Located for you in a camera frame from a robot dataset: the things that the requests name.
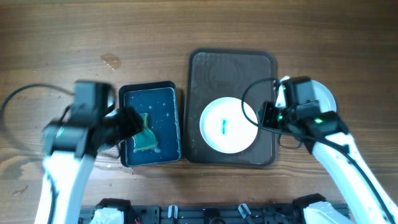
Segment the green yellow sponge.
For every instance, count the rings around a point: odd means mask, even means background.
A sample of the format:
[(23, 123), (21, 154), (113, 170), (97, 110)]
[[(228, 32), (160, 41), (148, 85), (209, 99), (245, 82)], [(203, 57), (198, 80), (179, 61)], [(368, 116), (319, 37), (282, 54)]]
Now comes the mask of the green yellow sponge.
[(140, 116), (143, 119), (143, 130), (140, 133), (133, 136), (134, 152), (141, 152), (149, 149), (154, 149), (157, 147), (158, 144), (155, 134), (149, 128), (148, 114), (141, 113)]

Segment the white plate top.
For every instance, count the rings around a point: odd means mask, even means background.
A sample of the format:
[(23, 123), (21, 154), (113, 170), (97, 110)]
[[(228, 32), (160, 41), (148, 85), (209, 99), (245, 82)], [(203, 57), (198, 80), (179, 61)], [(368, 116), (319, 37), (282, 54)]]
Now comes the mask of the white plate top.
[(203, 110), (199, 126), (213, 150), (234, 154), (246, 150), (257, 137), (258, 119), (252, 107), (238, 98), (222, 97)]

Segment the white plate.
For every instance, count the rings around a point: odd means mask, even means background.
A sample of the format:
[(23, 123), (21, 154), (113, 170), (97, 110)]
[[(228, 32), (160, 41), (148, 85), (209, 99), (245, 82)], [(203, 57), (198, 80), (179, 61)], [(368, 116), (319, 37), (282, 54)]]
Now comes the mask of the white plate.
[(312, 80), (312, 86), (315, 98), (319, 101), (320, 111), (326, 113), (328, 111), (337, 112), (337, 104), (331, 91), (322, 83)]
[(246, 150), (257, 137), (258, 119), (252, 107), (238, 98), (222, 97), (203, 110), (199, 126), (213, 150), (234, 154)]

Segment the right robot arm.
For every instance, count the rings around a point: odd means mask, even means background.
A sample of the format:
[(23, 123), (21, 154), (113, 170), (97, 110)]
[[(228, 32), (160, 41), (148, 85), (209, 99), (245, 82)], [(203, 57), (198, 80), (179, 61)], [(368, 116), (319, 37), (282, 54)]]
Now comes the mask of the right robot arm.
[(329, 173), (357, 223), (397, 223), (397, 205), (336, 112), (323, 111), (317, 100), (284, 105), (266, 101), (257, 120), (261, 129), (292, 136), (307, 148)]

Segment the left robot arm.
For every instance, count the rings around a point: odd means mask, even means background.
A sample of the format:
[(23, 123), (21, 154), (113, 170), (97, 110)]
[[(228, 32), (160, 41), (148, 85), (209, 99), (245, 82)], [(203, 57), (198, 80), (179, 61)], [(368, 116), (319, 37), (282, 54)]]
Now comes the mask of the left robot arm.
[(91, 114), (84, 121), (75, 111), (66, 122), (44, 129), (44, 176), (36, 223), (77, 223), (86, 184), (99, 150), (109, 149), (144, 129), (133, 108), (113, 116)]

